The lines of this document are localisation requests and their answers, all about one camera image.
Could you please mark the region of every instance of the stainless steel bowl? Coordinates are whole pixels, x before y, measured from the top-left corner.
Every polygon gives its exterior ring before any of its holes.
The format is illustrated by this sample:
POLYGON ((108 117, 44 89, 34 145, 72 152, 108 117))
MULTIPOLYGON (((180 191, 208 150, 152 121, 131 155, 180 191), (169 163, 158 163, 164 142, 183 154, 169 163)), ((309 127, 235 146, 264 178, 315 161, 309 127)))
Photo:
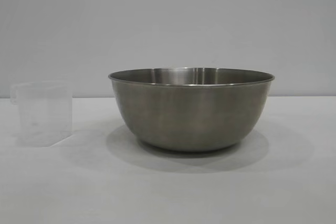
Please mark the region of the stainless steel bowl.
POLYGON ((223 68, 158 68, 109 75, 121 115, 140 140, 185 152, 242 140, 264 108, 269 73, 223 68))

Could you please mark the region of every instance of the plastic cup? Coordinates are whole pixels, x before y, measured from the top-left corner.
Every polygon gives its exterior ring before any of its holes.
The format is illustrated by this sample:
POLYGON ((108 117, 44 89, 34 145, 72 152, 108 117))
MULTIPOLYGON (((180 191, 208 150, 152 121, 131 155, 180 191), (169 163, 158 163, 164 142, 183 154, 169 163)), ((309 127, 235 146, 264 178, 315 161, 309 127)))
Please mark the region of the plastic cup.
POLYGON ((20 140, 28 146, 50 146, 71 135, 72 90, 64 81, 15 84, 10 100, 18 105, 20 140))

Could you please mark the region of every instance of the bowl rim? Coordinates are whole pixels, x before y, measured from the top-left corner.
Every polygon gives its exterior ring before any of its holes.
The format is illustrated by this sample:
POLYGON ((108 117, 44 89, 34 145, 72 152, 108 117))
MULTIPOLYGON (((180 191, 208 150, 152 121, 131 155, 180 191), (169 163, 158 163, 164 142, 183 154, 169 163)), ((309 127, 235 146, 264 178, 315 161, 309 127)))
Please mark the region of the bowl rim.
POLYGON ((243 71, 243 72, 254 72, 254 73, 262 73, 268 76, 269 78, 261 81, 250 81, 250 82, 239 82, 239 83, 225 83, 225 84, 169 84, 169 83, 151 83, 151 82, 141 82, 141 81, 128 81, 122 80, 114 77, 119 73, 130 72, 130 71, 141 71, 141 70, 151 70, 155 71, 158 69, 196 69, 195 67, 180 67, 180 68, 140 68, 140 69, 130 69, 130 70, 122 70, 113 72, 108 75, 108 78, 112 81, 124 82, 124 83, 132 83, 132 84, 141 84, 146 86, 163 86, 163 87, 235 87, 235 86, 249 86, 254 84, 260 84, 265 82, 271 82, 275 79, 275 76, 271 73, 256 71, 256 70, 247 70, 247 69, 236 69, 236 68, 212 68, 212 67, 203 67, 203 69, 221 69, 221 70, 229 70, 229 71, 243 71))

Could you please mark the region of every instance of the white backdrop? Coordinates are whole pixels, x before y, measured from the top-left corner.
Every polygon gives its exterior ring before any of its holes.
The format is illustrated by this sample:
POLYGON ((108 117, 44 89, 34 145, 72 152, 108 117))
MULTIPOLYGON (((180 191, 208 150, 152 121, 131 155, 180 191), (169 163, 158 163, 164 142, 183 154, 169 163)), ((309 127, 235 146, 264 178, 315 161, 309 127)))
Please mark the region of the white backdrop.
POLYGON ((336 95, 336 0, 0 0, 0 97, 11 83, 67 79, 112 95, 134 68, 273 73, 273 95, 336 95))

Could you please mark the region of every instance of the white table surface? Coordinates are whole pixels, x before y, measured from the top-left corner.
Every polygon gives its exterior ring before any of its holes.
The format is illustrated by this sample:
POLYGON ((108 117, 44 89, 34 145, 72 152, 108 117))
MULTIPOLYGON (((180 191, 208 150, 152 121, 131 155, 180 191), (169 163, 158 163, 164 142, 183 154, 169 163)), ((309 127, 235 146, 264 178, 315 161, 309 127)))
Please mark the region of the white table surface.
POLYGON ((139 144, 114 98, 73 107, 73 136, 27 147, 0 100, 1 224, 336 222, 336 97, 269 97, 239 146, 198 157, 139 144))

